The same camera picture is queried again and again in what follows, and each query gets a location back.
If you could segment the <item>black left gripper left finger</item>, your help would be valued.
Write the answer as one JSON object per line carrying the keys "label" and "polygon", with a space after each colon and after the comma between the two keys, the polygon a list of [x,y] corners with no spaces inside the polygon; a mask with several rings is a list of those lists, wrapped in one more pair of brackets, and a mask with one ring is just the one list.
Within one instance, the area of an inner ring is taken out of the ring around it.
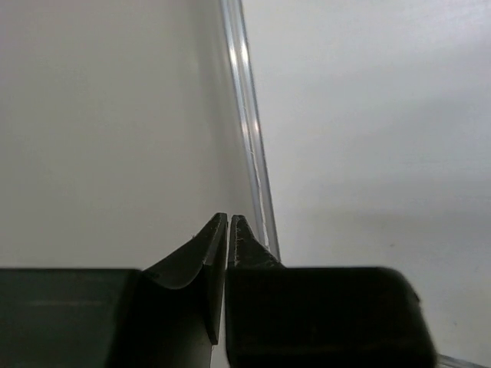
{"label": "black left gripper left finger", "polygon": [[228,219],[151,267],[4,268],[3,367],[208,367],[219,341]]}

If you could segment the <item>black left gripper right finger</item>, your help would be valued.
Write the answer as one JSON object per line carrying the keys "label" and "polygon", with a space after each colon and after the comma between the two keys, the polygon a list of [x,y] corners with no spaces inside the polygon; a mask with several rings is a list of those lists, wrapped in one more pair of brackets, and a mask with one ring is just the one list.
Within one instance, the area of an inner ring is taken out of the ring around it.
{"label": "black left gripper right finger", "polygon": [[232,367],[435,367],[420,299],[392,268],[287,268],[232,217],[225,279]]}

